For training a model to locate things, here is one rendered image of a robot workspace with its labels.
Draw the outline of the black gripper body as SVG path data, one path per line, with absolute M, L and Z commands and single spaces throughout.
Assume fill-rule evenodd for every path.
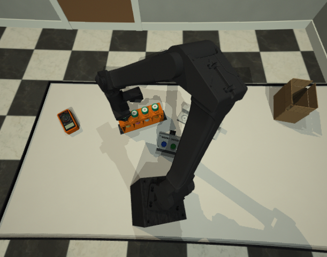
M 122 101 L 123 101 L 123 99 L 122 99 Z M 122 101 L 120 103 L 118 103 L 118 104 L 111 104 L 110 103 L 112 112 L 113 112 L 116 120 L 119 120 L 119 119 L 124 118 L 127 115 L 130 115 L 131 114 L 129 109 L 121 112 L 121 110 L 120 110 L 120 108 L 119 108 L 118 105 L 121 104 Z

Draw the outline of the brown cardboard box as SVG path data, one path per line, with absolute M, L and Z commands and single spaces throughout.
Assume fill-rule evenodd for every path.
M 293 78 L 273 96 L 273 119 L 296 123 L 318 108 L 314 85 L 309 81 Z M 308 91 L 307 91 L 308 90 Z

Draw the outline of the grey key housing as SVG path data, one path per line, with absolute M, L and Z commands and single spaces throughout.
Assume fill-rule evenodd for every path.
M 160 132 L 157 139 L 157 151 L 169 154 L 176 154 L 180 138 L 176 136 L 176 131 L 170 130 L 170 134 Z

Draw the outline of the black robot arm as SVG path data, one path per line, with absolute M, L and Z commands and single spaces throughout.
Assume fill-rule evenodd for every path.
M 118 105 L 121 112 L 130 109 L 127 101 L 143 100 L 139 86 L 121 90 L 128 85 L 174 81 L 191 94 L 191 107 L 171 168 L 164 180 L 149 185 L 147 199 L 148 210 L 180 212 L 180 202 L 195 189 L 195 170 L 225 116 L 244 97 L 247 86 L 210 40 L 171 46 L 121 68 L 98 71 L 95 81 L 111 104 L 123 99 Z

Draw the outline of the orange digital multimeter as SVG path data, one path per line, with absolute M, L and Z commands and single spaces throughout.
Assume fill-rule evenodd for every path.
M 59 121 L 67 134 L 71 134 L 79 129 L 79 126 L 69 109 L 57 114 Z

